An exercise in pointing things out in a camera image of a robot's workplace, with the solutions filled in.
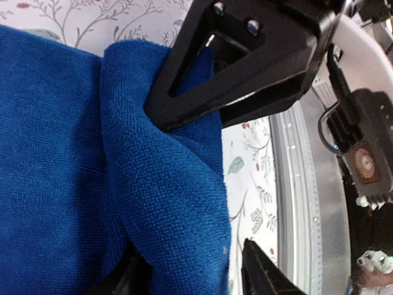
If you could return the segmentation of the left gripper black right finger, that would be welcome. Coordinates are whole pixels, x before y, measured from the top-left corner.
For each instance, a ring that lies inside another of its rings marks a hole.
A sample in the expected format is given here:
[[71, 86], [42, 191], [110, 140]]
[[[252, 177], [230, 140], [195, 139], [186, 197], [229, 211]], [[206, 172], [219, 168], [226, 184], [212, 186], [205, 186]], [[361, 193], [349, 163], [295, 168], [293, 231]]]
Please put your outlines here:
[[305, 295], [249, 239], [244, 241], [241, 277], [245, 295]]

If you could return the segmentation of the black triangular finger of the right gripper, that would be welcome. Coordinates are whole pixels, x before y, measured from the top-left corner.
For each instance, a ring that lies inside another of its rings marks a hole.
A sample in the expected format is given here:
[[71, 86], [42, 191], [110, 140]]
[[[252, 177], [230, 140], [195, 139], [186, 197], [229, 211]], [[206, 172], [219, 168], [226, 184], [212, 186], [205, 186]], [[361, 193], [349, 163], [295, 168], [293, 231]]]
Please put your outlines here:
[[[238, 49], [242, 57], [177, 95], [181, 79], [212, 35]], [[310, 29], [268, 1], [194, 1], [146, 101], [146, 114], [161, 130], [179, 128], [306, 72], [316, 48]]]

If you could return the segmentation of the dark blue towel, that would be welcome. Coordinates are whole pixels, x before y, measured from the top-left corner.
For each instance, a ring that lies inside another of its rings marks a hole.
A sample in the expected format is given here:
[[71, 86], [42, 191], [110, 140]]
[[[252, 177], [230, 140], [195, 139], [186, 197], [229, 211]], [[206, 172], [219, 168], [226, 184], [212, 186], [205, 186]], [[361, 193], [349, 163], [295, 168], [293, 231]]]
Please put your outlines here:
[[129, 244], [147, 294], [228, 293], [220, 117], [163, 133], [144, 113], [168, 54], [1, 27], [2, 294], [85, 294]]

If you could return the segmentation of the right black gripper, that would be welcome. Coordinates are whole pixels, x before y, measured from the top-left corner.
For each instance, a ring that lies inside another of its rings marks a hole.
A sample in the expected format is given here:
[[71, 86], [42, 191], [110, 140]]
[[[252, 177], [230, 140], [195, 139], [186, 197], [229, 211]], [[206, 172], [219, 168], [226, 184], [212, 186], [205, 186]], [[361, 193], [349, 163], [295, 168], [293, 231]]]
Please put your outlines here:
[[342, 13], [347, 12], [347, 1], [274, 1], [281, 12], [305, 25], [314, 34], [332, 33]]

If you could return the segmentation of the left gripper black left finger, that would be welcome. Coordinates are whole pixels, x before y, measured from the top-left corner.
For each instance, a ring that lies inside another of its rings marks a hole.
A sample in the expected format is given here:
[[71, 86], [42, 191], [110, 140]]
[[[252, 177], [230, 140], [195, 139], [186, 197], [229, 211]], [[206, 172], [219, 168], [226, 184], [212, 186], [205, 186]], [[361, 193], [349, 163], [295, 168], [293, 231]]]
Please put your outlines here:
[[139, 252], [129, 252], [103, 280], [103, 294], [148, 294], [152, 268]]

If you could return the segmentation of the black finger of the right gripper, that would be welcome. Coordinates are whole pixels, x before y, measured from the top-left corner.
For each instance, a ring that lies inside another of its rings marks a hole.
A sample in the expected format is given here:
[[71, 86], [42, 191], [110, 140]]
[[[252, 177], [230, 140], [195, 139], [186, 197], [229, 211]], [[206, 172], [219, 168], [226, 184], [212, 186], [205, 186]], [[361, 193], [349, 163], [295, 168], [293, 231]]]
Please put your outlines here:
[[302, 76], [267, 87], [220, 110], [222, 128], [288, 110], [301, 95]]

